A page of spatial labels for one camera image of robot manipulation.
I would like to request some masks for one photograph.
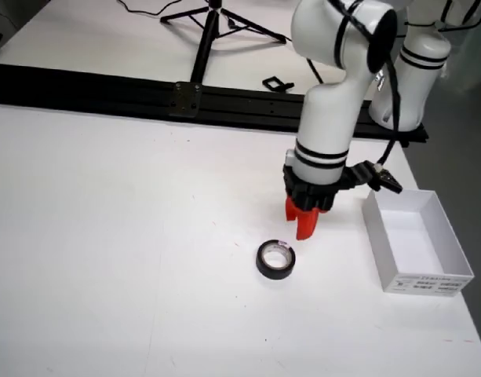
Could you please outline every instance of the white tabletop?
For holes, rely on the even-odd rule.
[[[230,9],[287,33],[290,6],[279,3]],[[111,1],[54,0],[0,62],[186,80],[195,46],[173,35]],[[207,85],[260,89],[277,75],[303,93],[315,80],[290,46],[217,53],[212,66]],[[315,235],[295,240],[281,171],[293,143],[289,134],[0,107],[0,375],[481,376],[461,295],[381,290],[360,210],[367,188],[340,193]],[[383,148],[353,141],[348,163]],[[416,188],[400,147],[387,168]],[[270,239],[297,252],[286,280],[256,270]]]

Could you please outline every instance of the cable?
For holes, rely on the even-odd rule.
[[[129,8],[129,6],[126,3],[124,3],[123,0],[116,0],[116,1],[119,2],[120,4],[122,4],[123,7],[125,8],[125,10],[129,13],[143,14],[145,16],[156,17],[156,16],[160,16],[165,11],[165,9],[169,8],[171,5],[177,4],[178,2],[182,2],[183,0],[174,0],[173,2],[170,2],[167,5],[165,5],[163,8],[161,8],[157,13],[147,12],[145,10],[131,9],[131,8]]]
[[[10,19],[10,17],[4,15],[3,13],[0,13],[0,16],[3,17],[3,18],[6,18],[6,19],[12,24],[12,26],[13,26],[14,28],[18,29],[17,25],[15,25],[15,24],[13,23],[13,21]]]
[[[289,42],[291,42],[291,43],[293,42],[293,40],[291,38],[286,37],[285,35],[283,35],[283,37],[285,39],[287,39]],[[315,68],[315,65],[313,64],[313,61],[311,61],[310,59],[307,59],[306,61],[308,62],[308,65],[310,66],[310,69],[312,70],[312,72],[315,75],[315,78],[317,79],[319,84],[323,84],[324,80],[322,80],[322,77],[320,77],[320,74],[317,72],[317,68]]]
[[[473,25],[469,25],[469,26],[459,26],[459,27],[443,27],[441,29],[438,29],[437,31],[439,33],[449,33],[450,31],[463,31],[463,30],[471,30],[471,29],[475,29],[476,27],[478,27],[479,25],[481,24],[481,17],[479,18],[479,20],[473,24]],[[397,35],[396,38],[405,38],[406,35],[405,34],[401,34],[401,35]]]
[[[390,78],[390,88],[392,89],[392,121],[394,123],[394,129],[392,131],[392,138],[387,144],[387,148],[384,150],[383,155],[377,161],[380,165],[384,165],[387,162],[395,142],[397,141],[397,135],[399,132],[399,120],[400,120],[400,94],[399,94],[399,82],[397,81],[397,73],[395,72],[395,66],[392,62],[390,55],[386,62],[388,77]]]
[[[317,81],[320,84],[323,84],[324,81],[322,80],[322,77],[320,77],[319,73],[317,72],[317,69],[315,68],[315,65],[313,65],[313,61],[311,61],[310,59],[307,59],[306,61],[308,62],[308,65],[310,66],[310,69],[312,70],[313,74],[317,78]]]
[[[372,35],[366,29],[366,26],[358,21],[350,12],[344,7],[341,0],[329,0],[329,3],[347,19],[347,21],[355,26],[355,28],[363,35],[363,37],[371,43]],[[397,73],[395,72],[395,66],[390,57],[390,53],[386,53],[386,65],[388,70],[388,76],[390,78],[390,88],[392,89],[392,121],[393,121],[393,131],[392,137],[385,148],[383,155],[377,161],[378,164],[384,165],[387,161],[392,149],[394,148],[395,142],[397,141],[397,134],[399,132],[399,120],[400,120],[400,94],[399,94],[399,83],[397,80]]]

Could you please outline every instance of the open white box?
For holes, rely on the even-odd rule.
[[[433,191],[371,191],[363,216],[384,291],[454,296],[474,277]]]

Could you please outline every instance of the black stripe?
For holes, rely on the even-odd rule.
[[[355,0],[348,8],[348,13],[351,15],[355,12],[355,9],[360,5],[363,0]],[[336,63],[338,68],[344,69],[343,63],[341,62],[341,45],[343,44],[344,33],[347,30],[348,18],[343,16],[341,19],[340,27],[337,29],[336,39],[334,40],[334,63]]]
[[[346,161],[343,160],[340,163],[314,163],[313,161],[310,161],[309,159],[305,159],[302,155],[300,155],[296,149],[294,149],[294,156],[299,159],[302,163],[305,165],[308,165],[309,167],[314,167],[316,169],[336,169],[337,167],[343,167],[346,164]]]
[[[423,57],[422,55],[418,55],[413,51],[409,51],[405,46],[403,46],[403,53],[406,53],[410,57],[414,57],[422,61],[427,61],[429,63],[442,63],[447,60],[447,57]]]
[[[416,68],[420,68],[420,69],[426,69],[426,70],[436,70],[436,69],[441,69],[442,67],[444,67],[444,64],[440,64],[440,65],[423,65],[423,64],[419,64],[419,63],[415,63],[411,60],[409,60],[407,57],[405,57],[404,55],[402,55],[401,53],[399,54],[400,58],[408,63],[409,65],[412,65],[413,67],[416,67]]]
[[[414,26],[414,27],[429,27],[429,26],[434,26],[435,22],[432,22],[431,24],[412,24],[411,22],[407,21],[404,24],[407,26]]]
[[[305,148],[300,142],[296,139],[296,147],[302,151],[305,155],[315,157],[316,159],[340,159],[345,157],[348,154],[348,151],[336,154],[327,154],[327,153],[317,153],[312,151],[311,149]]]
[[[446,17],[448,12],[450,11],[451,4],[453,4],[453,0],[447,0],[446,5],[444,6],[443,14],[441,15],[441,22],[446,22]]]
[[[465,17],[463,17],[463,22],[462,22],[463,25],[465,25],[468,22],[468,20],[470,20],[470,18],[474,15],[474,13],[476,12],[480,4],[481,4],[481,0],[474,1],[470,9],[468,10],[467,14],[465,14]]]

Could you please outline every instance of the tripod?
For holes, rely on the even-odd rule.
[[[203,26],[193,16],[206,12],[208,12],[207,20],[205,26]],[[245,26],[237,27],[234,30],[220,35],[220,13],[223,13],[230,20],[238,21]],[[202,39],[200,40],[199,50],[196,53],[195,64],[193,66],[193,72],[191,73],[191,82],[197,82],[200,84],[202,83],[203,76],[206,73],[207,61],[209,60],[210,49],[212,48],[212,43],[214,42],[214,39],[222,38],[226,35],[231,35],[233,33],[236,33],[237,31],[249,30],[258,34],[267,35],[282,44],[286,44],[286,37],[284,37],[283,35],[274,33],[273,31],[269,31],[268,29],[265,29],[264,27],[257,25],[254,22],[246,20],[245,18],[234,14],[229,10],[222,8],[222,0],[209,0],[209,6],[188,10],[186,12],[176,13],[170,16],[164,16],[160,19],[160,22],[168,24],[170,20],[175,20],[181,17],[190,17],[198,26],[203,29]]]

